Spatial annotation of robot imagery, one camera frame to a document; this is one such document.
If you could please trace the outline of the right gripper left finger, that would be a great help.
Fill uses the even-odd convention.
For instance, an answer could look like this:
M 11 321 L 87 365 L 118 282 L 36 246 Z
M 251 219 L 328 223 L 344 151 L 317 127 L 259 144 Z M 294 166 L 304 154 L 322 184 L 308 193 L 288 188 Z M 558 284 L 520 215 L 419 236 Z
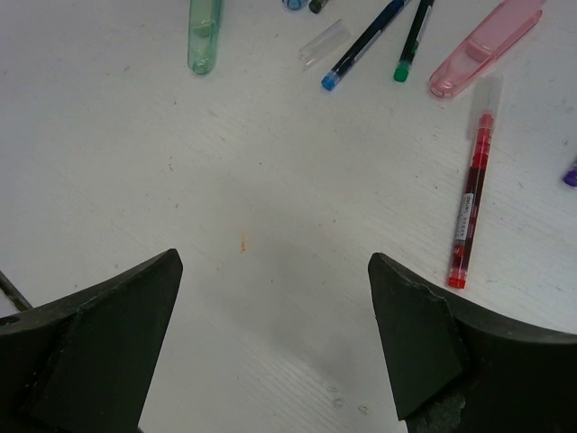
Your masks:
M 3 276 L 1 430 L 139 431 L 182 273 L 169 249 L 39 307 Z

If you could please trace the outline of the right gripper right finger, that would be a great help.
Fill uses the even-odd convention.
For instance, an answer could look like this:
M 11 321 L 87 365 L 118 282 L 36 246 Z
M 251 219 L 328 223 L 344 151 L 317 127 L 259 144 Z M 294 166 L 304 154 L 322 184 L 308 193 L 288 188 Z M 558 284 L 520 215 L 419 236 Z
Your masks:
M 368 274 L 397 416 L 409 431 L 575 431 L 575 335 L 481 307 L 383 253 Z

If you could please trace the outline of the red pen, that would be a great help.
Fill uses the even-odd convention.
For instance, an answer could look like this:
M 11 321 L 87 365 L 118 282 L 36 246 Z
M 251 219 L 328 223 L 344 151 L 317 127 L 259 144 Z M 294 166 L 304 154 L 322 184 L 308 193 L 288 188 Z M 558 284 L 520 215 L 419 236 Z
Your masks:
M 472 159 L 457 218 L 447 277 L 447 285 L 453 289 L 464 289 L 467 281 L 503 81 L 502 76 L 491 75 L 480 81 L 476 87 L 475 108 L 478 115 L 474 129 Z

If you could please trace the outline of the pink transparent highlighter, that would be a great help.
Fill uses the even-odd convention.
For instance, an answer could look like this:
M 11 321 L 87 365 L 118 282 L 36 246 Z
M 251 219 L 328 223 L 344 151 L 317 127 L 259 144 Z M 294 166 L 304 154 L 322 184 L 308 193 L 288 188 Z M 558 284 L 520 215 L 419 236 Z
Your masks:
M 449 99 L 461 93 L 536 26 L 543 4 L 542 0 L 499 3 L 432 74 L 432 95 Z

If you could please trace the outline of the green transparent highlighter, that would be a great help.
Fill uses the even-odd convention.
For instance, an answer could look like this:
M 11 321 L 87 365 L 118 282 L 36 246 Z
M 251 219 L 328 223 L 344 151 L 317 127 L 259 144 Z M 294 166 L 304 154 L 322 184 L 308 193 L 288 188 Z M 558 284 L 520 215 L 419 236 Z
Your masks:
M 191 0 L 188 18 L 188 67 L 196 75 L 215 66 L 221 23 L 221 0 Z

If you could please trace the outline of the black pen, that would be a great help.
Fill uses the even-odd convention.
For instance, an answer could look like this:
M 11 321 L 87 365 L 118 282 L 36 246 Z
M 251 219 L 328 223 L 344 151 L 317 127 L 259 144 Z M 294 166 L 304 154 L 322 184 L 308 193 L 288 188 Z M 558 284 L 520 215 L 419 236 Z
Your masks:
M 328 2 L 329 0 L 310 0 L 308 7 L 313 14 L 319 14 Z

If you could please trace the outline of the green pen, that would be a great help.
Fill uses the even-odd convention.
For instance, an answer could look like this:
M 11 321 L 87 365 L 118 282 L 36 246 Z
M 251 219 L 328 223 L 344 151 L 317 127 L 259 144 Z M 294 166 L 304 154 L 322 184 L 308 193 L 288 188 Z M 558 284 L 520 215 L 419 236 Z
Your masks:
M 403 83 L 408 78 L 434 4 L 435 0 L 421 0 L 419 2 L 408 37 L 398 60 L 398 65 L 393 74 L 393 79 L 396 82 Z

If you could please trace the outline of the clear pen cap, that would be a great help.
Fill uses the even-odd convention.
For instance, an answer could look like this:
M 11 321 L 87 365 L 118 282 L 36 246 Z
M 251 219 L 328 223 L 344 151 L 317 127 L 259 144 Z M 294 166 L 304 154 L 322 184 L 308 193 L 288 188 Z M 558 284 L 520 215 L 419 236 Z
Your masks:
M 347 42 L 350 37 L 350 29 L 341 19 L 334 22 L 298 51 L 298 59 L 302 64 L 301 70 L 311 69 Z

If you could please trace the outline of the blue pen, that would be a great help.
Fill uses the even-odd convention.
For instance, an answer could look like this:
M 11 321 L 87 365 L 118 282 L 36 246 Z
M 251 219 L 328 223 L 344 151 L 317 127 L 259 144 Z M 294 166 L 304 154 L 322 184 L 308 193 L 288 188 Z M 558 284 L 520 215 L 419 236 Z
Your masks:
M 321 87 L 326 91 L 332 91 L 407 4 L 406 0 L 390 1 L 342 58 L 325 74 L 321 80 Z

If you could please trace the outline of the blue transparent highlighter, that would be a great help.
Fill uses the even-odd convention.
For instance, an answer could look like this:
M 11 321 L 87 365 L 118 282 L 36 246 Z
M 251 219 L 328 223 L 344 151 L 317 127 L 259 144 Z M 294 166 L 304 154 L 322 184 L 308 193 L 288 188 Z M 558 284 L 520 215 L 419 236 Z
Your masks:
M 307 1 L 306 0 L 283 0 L 282 3 L 291 11 L 297 11 L 303 8 Z

